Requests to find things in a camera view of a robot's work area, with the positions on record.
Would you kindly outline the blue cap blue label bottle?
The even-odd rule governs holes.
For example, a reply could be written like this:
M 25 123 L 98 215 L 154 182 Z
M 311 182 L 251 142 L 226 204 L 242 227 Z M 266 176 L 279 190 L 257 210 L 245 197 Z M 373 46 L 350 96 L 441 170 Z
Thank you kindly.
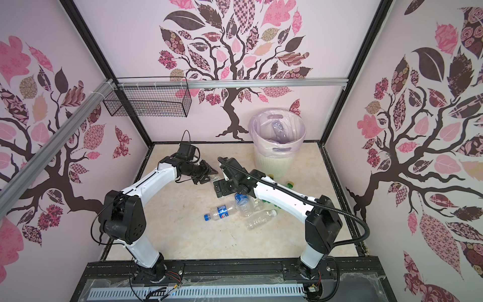
M 226 203 L 224 205 L 216 206 L 210 210 L 209 213 L 203 216 L 205 221 L 211 220 L 222 220 L 224 218 L 228 218 L 229 216 L 233 216 L 237 214 L 238 210 L 235 205 Z

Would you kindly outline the clear slim bottle white cap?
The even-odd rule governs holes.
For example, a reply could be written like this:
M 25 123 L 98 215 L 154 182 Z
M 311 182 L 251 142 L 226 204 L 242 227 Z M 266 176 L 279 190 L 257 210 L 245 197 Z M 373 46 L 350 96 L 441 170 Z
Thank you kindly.
M 288 142 L 288 136 L 284 129 L 283 124 L 280 120 L 275 120 L 272 122 L 272 129 L 274 131 L 276 141 L 280 144 L 285 144 Z

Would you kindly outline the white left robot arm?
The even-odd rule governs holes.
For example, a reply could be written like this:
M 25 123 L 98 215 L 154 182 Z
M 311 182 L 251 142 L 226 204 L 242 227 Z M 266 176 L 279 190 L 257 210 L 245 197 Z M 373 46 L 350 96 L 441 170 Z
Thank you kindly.
M 121 244 L 141 268 L 153 269 L 162 255 L 144 234 L 147 227 L 144 206 L 170 182 L 187 176 L 195 185 L 210 182 L 218 171 L 201 159 L 199 149 L 181 143 L 176 153 L 161 159 L 157 167 L 135 184 L 105 196 L 105 209 L 99 216 L 99 231 Z

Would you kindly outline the clear bottle green label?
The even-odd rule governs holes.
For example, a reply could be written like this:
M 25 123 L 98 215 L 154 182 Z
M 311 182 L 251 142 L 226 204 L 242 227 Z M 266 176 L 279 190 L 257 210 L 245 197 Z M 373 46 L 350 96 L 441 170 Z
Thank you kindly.
M 254 211 L 262 211 L 265 208 L 264 202 L 258 198 L 253 200 Z

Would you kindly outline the Pocari Sweat bottle blue label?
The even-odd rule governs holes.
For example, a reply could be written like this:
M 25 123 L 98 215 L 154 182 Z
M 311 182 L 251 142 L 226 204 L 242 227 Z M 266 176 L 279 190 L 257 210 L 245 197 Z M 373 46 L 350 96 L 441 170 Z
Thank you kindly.
M 236 207 L 243 217 L 249 217 L 253 214 L 254 208 L 247 195 L 236 194 L 235 195 Z

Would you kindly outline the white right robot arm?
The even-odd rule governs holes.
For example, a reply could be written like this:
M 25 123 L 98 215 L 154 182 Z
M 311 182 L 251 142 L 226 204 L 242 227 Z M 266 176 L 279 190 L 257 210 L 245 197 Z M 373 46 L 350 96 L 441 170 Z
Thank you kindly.
M 302 195 L 276 183 L 258 170 L 248 172 L 236 159 L 219 157 L 220 169 L 225 176 L 223 193 L 240 193 L 278 206 L 304 224 L 304 248 L 299 261 L 308 269 L 316 269 L 335 247 L 343 223 L 327 196 L 314 198 Z

